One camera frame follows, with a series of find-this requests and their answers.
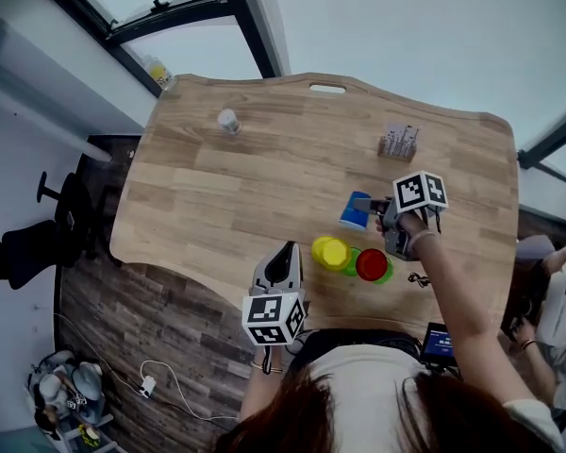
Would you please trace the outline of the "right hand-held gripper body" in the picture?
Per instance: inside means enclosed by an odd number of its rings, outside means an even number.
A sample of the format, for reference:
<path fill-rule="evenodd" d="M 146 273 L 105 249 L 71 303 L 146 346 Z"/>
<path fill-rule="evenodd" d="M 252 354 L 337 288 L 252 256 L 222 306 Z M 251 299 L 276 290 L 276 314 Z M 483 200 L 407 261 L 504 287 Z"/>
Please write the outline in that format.
<path fill-rule="evenodd" d="M 429 219 L 441 232 L 440 215 L 448 208 L 447 193 L 440 176 L 426 171 L 414 172 L 397 178 L 392 183 L 393 198 L 383 213 L 381 222 L 385 231 L 385 249 L 397 259 L 416 261 L 409 248 L 408 233 L 398 224 L 401 213 L 415 211 L 426 225 Z"/>

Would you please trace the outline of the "person's left hand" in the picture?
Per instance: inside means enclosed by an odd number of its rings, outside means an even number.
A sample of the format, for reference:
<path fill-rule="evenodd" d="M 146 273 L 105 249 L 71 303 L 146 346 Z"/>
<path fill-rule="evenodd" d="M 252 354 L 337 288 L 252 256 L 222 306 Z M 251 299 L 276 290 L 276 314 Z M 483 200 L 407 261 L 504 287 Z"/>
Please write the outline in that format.
<path fill-rule="evenodd" d="M 378 217 L 375 222 L 376 229 L 382 235 L 388 230 L 397 229 L 404 231 L 412 242 L 433 234 L 429 226 L 413 211 L 400 213 L 394 225 L 387 225 L 383 217 Z"/>

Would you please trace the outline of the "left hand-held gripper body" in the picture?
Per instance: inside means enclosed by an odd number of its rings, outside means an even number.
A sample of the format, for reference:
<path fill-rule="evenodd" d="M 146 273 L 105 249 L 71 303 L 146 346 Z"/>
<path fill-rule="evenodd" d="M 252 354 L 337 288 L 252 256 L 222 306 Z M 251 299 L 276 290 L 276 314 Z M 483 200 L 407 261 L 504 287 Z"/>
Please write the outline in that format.
<path fill-rule="evenodd" d="M 305 291 L 271 289 L 242 301 L 241 325 L 256 346 L 289 345 L 307 317 Z"/>

